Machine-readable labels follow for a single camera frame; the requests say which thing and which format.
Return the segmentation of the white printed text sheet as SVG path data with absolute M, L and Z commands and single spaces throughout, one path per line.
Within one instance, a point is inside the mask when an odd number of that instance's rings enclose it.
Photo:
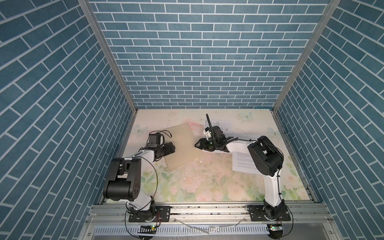
M 262 175 L 262 173 L 256 168 L 256 165 L 249 154 L 233 152 L 233 171 Z

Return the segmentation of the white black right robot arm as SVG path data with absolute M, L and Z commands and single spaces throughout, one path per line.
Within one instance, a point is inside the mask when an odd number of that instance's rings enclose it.
M 284 155 L 266 136 L 256 140 L 243 140 L 225 136 L 202 138 L 195 148 L 207 152 L 249 154 L 256 169 L 263 175 L 265 184 L 264 213 L 267 219 L 275 220 L 286 212 L 285 201 L 281 196 L 280 170 L 283 168 Z

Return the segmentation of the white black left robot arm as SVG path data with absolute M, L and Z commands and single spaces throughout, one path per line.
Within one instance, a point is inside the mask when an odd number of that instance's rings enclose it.
M 173 143 L 165 143 L 156 148 L 142 148 L 130 157 L 113 158 L 107 170 L 103 197 L 113 201 L 126 201 L 126 208 L 131 216 L 151 220 L 157 215 L 156 204 L 154 196 L 141 191 L 142 162 L 151 165 L 175 151 Z

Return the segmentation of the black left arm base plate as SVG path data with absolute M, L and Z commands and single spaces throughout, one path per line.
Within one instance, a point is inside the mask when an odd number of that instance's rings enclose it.
M 136 211 L 133 208 L 128 208 L 130 223 L 153 222 L 156 217 L 160 218 L 162 223 L 169 222 L 171 215 L 170 206 L 151 206 L 146 211 Z

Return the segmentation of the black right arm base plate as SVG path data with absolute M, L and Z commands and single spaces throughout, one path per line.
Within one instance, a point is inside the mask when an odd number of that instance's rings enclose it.
M 249 212 L 252 222 L 289 222 L 292 220 L 291 214 L 285 204 L 279 205 L 277 207 L 271 207 L 269 205 L 248 205 L 246 210 Z

